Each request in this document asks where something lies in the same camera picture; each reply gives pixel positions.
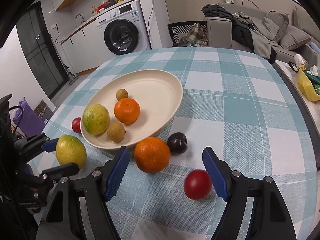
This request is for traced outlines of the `dark clothes pile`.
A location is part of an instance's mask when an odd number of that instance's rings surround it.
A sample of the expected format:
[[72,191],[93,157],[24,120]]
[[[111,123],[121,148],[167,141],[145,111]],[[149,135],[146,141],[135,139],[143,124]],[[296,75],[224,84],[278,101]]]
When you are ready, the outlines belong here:
[[264,26],[260,20],[236,16],[218,4],[205,5],[202,12],[210,47],[249,51],[275,63],[277,52],[271,41],[279,28],[274,22],[267,20],[267,26]]

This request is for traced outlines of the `plaid cloth on chair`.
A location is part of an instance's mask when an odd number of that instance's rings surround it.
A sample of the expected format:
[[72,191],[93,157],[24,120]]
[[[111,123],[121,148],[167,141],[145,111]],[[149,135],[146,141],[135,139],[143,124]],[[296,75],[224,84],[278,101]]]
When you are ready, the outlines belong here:
[[199,23],[195,23],[177,43],[179,47],[207,47],[208,37]]

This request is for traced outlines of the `dark plum right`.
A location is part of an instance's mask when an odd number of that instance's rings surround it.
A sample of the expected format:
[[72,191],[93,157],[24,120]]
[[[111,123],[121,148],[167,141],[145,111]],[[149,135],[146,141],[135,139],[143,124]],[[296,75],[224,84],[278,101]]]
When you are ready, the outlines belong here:
[[182,132],[173,133],[167,139],[167,146],[172,154],[182,154],[187,151],[187,137]]

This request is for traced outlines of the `grey sofa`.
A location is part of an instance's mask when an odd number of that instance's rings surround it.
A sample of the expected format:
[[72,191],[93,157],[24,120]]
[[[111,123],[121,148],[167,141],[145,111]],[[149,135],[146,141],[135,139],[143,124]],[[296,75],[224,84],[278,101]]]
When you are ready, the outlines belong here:
[[248,51],[269,63],[290,62],[299,54],[308,66],[317,64],[319,28],[300,7],[289,15],[219,3],[205,5],[202,12],[210,47]]

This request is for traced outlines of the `yellow-green guava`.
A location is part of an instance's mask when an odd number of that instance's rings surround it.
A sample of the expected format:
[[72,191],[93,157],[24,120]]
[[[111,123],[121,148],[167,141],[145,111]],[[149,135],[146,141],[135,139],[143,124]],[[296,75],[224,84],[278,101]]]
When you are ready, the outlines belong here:
[[104,133],[110,125],[110,115],[107,108],[99,103],[85,108],[82,115],[82,123],[90,135]]

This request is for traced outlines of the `small red tomato left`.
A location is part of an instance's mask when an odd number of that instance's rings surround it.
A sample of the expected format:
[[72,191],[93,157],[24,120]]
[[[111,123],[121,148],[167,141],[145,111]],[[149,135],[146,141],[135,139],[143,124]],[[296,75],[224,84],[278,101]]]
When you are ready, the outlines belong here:
[[78,118],[75,118],[73,121],[72,121],[72,130],[75,132],[75,133],[81,133],[81,118],[78,117]]

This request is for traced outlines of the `cream round plate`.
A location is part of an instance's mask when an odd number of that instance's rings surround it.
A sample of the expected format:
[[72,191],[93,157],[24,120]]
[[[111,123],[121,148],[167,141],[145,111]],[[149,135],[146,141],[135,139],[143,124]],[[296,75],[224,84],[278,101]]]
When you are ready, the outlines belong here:
[[110,123],[119,123],[125,134],[121,142],[112,141],[107,132],[88,133],[80,126],[82,137],[103,150],[132,147],[146,137],[157,135],[173,119],[183,98],[183,87],[173,74],[145,69],[118,77],[98,90],[87,106],[100,104],[110,116]]

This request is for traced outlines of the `purple bag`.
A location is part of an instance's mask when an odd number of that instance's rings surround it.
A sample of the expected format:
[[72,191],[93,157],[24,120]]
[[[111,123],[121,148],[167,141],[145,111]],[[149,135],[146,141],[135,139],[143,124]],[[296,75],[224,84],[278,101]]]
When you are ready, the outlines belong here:
[[15,125],[27,136],[40,134],[45,128],[45,123],[31,109],[28,102],[23,98],[19,104],[23,110],[16,109],[12,120]]

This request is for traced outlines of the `black glass door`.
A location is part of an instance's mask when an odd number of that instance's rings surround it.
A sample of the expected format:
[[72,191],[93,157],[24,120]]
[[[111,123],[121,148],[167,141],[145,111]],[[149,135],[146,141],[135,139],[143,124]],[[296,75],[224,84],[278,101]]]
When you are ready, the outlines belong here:
[[44,21],[41,3],[32,4],[16,24],[25,59],[35,79],[52,99],[67,82],[67,72]]

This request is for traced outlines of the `orange mandarin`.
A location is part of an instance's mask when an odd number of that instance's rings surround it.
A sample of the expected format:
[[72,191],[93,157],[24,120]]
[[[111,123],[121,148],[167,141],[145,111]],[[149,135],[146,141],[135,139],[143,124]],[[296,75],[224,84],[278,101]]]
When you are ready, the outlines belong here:
[[135,122],[140,115],[140,106],[132,98],[119,100],[114,106],[114,116],[122,124],[129,125]]
[[171,152],[163,140],[147,137],[136,145],[133,156],[141,171],[158,173],[168,165]]

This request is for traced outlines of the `white washing machine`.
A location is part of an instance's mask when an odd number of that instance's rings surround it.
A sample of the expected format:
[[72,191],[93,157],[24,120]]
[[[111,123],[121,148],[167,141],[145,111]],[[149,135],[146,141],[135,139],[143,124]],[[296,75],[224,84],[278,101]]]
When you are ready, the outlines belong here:
[[95,19],[108,53],[124,55],[150,49],[139,0],[119,5]]

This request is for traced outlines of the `grey cushion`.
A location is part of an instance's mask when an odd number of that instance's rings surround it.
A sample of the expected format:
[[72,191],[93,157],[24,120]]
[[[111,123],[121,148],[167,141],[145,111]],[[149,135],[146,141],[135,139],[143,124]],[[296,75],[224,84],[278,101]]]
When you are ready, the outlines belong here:
[[279,44],[286,50],[295,50],[310,41],[311,36],[309,34],[295,26],[289,25]]

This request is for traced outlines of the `pale yellow guava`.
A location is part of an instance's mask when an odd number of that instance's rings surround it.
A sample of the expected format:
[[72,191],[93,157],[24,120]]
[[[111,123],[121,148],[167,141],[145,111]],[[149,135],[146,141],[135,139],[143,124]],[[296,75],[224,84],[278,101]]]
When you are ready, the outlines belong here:
[[62,135],[56,145],[56,158],[60,165],[75,163],[80,169],[84,168],[87,153],[83,143],[72,135]]

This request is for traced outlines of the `small brown longan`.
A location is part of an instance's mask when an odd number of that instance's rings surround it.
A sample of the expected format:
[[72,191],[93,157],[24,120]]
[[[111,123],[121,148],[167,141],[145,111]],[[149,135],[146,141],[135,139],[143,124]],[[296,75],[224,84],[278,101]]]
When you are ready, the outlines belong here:
[[116,92],[116,99],[119,101],[121,99],[125,99],[125,98],[128,98],[129,97],[129,94],[127,92],[127,90],[125,89],[119,89],[117,92]]

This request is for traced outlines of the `yellow plastic bag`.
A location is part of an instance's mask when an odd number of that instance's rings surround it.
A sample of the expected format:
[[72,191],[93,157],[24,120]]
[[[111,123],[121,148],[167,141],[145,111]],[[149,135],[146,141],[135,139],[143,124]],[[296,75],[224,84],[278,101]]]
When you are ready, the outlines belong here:
[[301,69],[297,73],[297,86],[309,101],[316,102],[320,100],[320,95],[316,93],[311,81]]

